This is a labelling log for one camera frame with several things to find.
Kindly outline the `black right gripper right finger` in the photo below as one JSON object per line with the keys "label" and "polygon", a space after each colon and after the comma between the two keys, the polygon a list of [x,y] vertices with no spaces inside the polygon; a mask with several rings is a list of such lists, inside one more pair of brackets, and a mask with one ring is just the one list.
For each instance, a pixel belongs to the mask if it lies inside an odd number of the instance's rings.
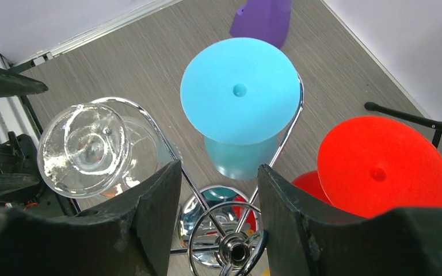
{"label": "black right gripper right finger", "polygon": [[272,275],[442,275],[442,208],[362,218],[258,169]]}

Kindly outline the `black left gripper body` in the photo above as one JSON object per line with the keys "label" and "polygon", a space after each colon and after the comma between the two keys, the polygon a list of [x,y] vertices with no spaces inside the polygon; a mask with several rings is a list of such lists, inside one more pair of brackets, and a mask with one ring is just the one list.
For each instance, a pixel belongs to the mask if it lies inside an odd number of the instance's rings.
{"label": "black left gripper body", "polygon": [[8,141],[0,144],[0,207],[44,217],[77,215],[76,203],[53,192],[42,179],[32,138],[14,132],[7,135]]}

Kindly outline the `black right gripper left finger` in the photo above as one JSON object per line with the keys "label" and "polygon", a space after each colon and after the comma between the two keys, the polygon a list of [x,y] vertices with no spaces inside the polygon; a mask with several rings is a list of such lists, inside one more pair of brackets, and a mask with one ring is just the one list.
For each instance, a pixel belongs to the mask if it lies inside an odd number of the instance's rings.
{"label": "black right gripper left finger", "polygon": [[166,275],[181,162],[76,216],[0,208],[0,275]]}

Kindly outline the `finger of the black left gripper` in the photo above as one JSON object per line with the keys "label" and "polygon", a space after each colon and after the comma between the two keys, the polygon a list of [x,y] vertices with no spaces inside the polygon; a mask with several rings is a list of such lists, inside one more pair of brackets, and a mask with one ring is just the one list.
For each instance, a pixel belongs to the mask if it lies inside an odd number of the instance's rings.
{"label": "finger of the black left gripper", "polygon": [[41,94],[45,91],[48,91],[45,83],[0,68],[0,98]]}

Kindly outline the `clear wine glass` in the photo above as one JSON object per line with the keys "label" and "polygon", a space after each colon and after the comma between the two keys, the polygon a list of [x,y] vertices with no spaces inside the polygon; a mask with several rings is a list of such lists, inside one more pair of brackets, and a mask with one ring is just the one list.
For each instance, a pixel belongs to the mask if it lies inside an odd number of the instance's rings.
{"label": "clear wine glass", "polygon": [[58,114],[44,130],[37,156],[44,182],[68,198],[112,198],[172,160],[145,118],[101,103]]}

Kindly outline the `red plastic wine glass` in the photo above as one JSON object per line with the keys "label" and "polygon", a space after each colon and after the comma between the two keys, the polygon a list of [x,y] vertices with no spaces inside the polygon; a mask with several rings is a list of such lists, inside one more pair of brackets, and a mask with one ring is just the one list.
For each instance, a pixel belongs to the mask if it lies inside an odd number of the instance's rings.
{"label": "red plastic wine glass", "polygon": [[360,116],[328,132],[319,146],[316,169],[293,184],[365,218],[398,207],[442,208],[442,155],[404,123]]}

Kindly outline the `blue plastic wine glass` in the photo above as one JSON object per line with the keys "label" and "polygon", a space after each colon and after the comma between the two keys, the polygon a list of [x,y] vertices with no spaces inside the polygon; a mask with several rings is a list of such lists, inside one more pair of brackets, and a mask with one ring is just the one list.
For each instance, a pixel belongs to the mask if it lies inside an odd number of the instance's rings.
{"label": "blue plastic wine glass", "polygon": [[219,41],[187,65],[183,111],[224,176],[248,180],[269,164],[301,104],[297,70],[278,48],[247,37]]}

